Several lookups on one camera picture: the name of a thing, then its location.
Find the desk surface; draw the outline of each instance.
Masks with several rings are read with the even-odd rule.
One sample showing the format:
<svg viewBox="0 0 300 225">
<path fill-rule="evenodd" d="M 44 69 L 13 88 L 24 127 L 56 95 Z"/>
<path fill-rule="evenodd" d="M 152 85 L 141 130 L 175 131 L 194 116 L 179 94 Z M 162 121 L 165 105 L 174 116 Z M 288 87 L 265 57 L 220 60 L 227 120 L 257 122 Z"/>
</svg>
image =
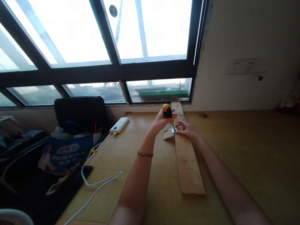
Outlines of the desk surface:
<svg viewBox="0 0 300 225">
<path fill-rule="evenodd" d="M 276 224 L 300 219 L 300 118 L 274 111 L 185 112 L 185 119 L 206 139 Z M 107 223 L 156 113 L 128 114 L 129 123 L 90 161 L 89 183 L 123 174 L 95 195 L 75 221 Z M 195 147 L 206 195 L 182 195 L 174 137 L 155 140 L 143 224 L 233 224 L 202 155 Z M 98 186 L 82 186 L 61 220 L 68 220 Z"/>
</svg>

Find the white power bank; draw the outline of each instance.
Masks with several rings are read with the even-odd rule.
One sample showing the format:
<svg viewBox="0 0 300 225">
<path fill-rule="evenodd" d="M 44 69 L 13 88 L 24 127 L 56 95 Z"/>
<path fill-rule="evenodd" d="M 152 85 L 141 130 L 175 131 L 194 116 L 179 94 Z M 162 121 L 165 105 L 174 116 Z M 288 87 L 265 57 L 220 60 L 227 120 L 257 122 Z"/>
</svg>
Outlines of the white power bank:
<svg viewBox="0 0 300 225">
<path fill-rule="evenodd" d="M 121 130 L 124 128 L 126 123 L 128 123 L 129 118 L 128 117 L 122 117 L 119 119 L 119 121 L 109 130 L 111 133 L 120 133 Z"/>
</svg>

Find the window frame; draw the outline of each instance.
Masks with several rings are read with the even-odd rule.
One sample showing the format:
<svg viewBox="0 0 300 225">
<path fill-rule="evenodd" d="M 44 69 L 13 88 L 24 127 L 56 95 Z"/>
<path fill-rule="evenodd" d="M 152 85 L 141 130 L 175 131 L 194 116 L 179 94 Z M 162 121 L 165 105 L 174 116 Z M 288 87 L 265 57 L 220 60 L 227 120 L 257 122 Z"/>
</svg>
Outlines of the window frame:
<svg viewBox="0 0 300 225">
<path fill-rule="evenodd" d="M 106 105 L 145 105 L 161 104 L 161 102 L 139 102 L 131 101 L 126 81 L 173 79 L 173 78 L 192 78 L 191 94 L 188 101 L 191 103 L 197 66 L 200 57 L 200 47 L 203 37 L 204 24 L 208 11 L 209 0 L 193 0 L 191 9 L 190 29 L 187 48 L 187 59 L 157 61 L 157 62 L 137 62 L 122 64 L 117 50 L 116 42 L 111 30 L 108 15 L 106 13 L 103 0 L 89 0 L 94 13 L 99 30 L 112 64 L 52 68 L 43 54 L 36 47 L 27 32 L 22 28 L 18 19 L 11 13 L 9 7 L 0 0 L 0 23 L 10 33 L 16 43 L 22 48 L 38 70 L 15 71 L 0 73 L 1 83 L 0 92 L 11 100 L 17 107 L 51 107 L 51 105 L 25 106 L 22 100 L 11 93 L 7 88 L 54 85 L 63 98 L 70 97 L 64 89 L 64 84 L 79 83 L 103 83 L 103 82 L 122 82 L 123 94 L 126 103 L 105 103 Z M 140 0 L 135 0 L 136 7 L 141 6 Z"/>
</svg>

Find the hand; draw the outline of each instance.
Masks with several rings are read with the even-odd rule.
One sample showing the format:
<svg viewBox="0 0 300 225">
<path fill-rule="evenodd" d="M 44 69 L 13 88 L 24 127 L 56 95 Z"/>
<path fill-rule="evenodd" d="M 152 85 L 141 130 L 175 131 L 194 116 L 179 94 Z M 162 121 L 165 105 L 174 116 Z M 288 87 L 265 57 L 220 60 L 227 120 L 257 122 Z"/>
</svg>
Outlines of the hand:
<svg viewBox="0 0 300 225">
<path fill-rule="evenodd" d="M 195 131 L 192 124 L 184 122 L 184 121 L 177 121 L 176 127 L 182 126 L 182 131 L 177 131 L 176 134 L 183 134 L 189 138 L 194 140 L 198 140 L 201 136 Z"/>
<path fill-rule="evenodd" d="M 173 118 L 177 118 L 178 114 L 173 113 L 172 116 Z M 172 122 L 172 120 L 172 118 L 166 118 L 163 114 L 163 110 L 161 109 L 150 126 L 148 132 L 156 136 L 168 123 Z"/>
</svg>

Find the window pane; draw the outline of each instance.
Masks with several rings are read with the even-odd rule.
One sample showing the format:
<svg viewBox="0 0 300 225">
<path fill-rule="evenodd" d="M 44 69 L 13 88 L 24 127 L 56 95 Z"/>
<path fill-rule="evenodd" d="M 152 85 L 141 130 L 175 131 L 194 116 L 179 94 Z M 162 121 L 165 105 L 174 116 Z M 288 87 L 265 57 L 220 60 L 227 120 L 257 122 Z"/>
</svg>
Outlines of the window pane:
<svg viewBox="0 0 300 225">
<path fill-rule="evenodd" d="M 0 92 L 0 107 L 14 107 L 14 106 L 16 105 Z"/>
<path fill-rule="evenodd" d="M 105 103 L 125 103 L 119 82 L 67 84 L 64 87 L 72 97 L 101 96 Z"/>
<path fill-rule="evenodd" d="M 141 0 L 148 56 L 187 58 L 192 0 Z"/>
<path fill-rule="evenodd" d="M 5 1 L 53 68 L 111 64 L 89 1 Z"/>
<path fill-rule="evenodd" d="M 0 73 L 26 70 L 37 68 L 0 23 Z"/>
<path fill-rule="evenodd" d="M 10 91 L 27 106 L 54 105 L 56 99 L 62 98 L 53 85 L 13 87 Z"/>
<path fill-rule="evenodd" d="M 104 5 L 122 59 L 143 58 L 141 38 L 138 28 L 137 9 L 134 0 L 104 0 Z M 117 17 L 113 17 L 109 8 L 114 5 Z"/>
<path fill-rule="evenodd" d="M 132 102 L 188 101 L 191 78 L 127 81 Z"/>
<path fill-rule="evenodd" d="M 104 4 L 122 63 L 187 58 L 192 0 L 104 0 Z"/>
</svg>

